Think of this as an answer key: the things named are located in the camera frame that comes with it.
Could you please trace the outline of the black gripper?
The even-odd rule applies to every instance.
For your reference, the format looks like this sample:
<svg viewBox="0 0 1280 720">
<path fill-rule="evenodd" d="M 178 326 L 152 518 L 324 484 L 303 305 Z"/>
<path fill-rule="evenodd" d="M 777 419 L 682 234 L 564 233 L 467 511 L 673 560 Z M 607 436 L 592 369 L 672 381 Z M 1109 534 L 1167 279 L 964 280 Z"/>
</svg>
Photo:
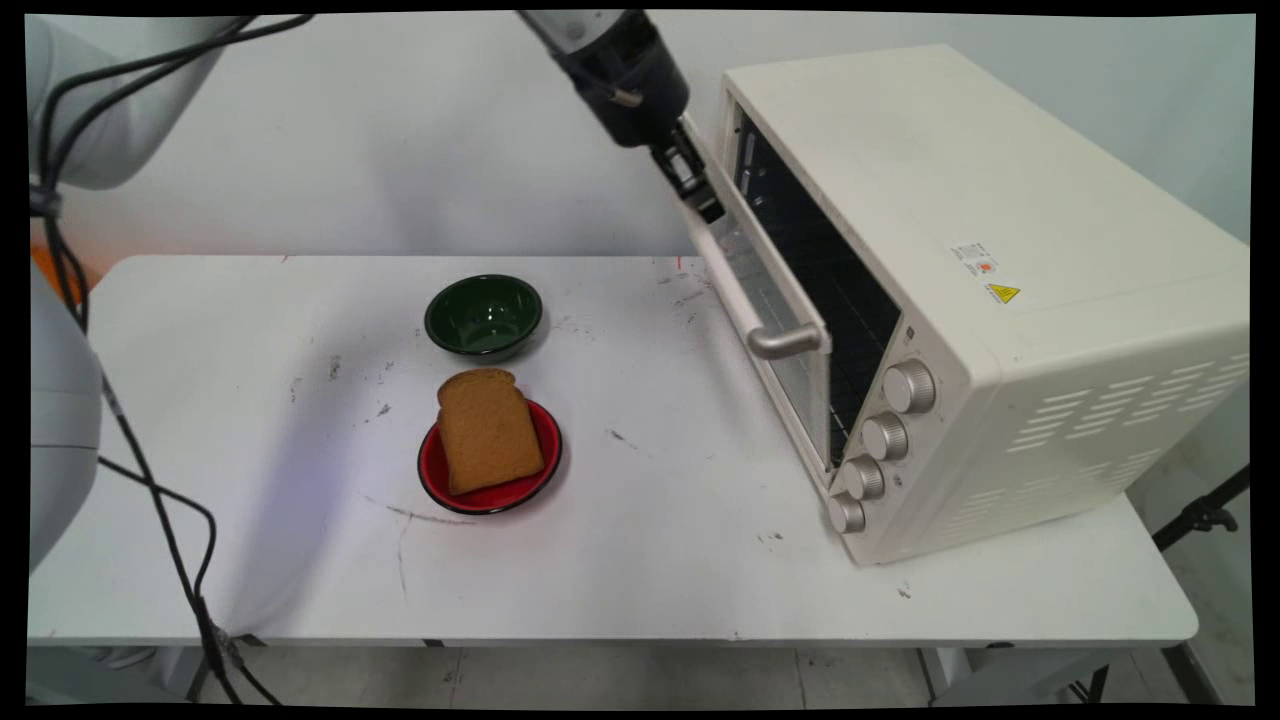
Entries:
<svg viewBox="0 0 1280 720">
<path fill-rule="evenodd" d="M 617 145 L 650 147 L 686 208 L 708 224 L 724 215 L 707 178 L 698 133 L 680 118 L 687 109 L 689 85 L 646 13 L 622 13 L 603 36 L 556 55 L 554 63 Z"/>
</svg>

